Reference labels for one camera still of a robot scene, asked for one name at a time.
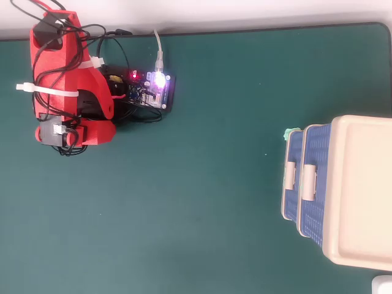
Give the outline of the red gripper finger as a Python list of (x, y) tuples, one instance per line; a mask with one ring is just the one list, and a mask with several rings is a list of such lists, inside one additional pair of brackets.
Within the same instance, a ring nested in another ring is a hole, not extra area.
[(109, 143), (116, 134), (116, 126), (109, 120), (82, 120), (84, 129), (83, 145), (100, 145)]

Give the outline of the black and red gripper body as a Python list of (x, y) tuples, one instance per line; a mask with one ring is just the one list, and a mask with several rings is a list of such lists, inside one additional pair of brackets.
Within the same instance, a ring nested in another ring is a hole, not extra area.
[(87, 127), (79, 116), (39, 113), (36, 139), (50, 146), (86, 146)]

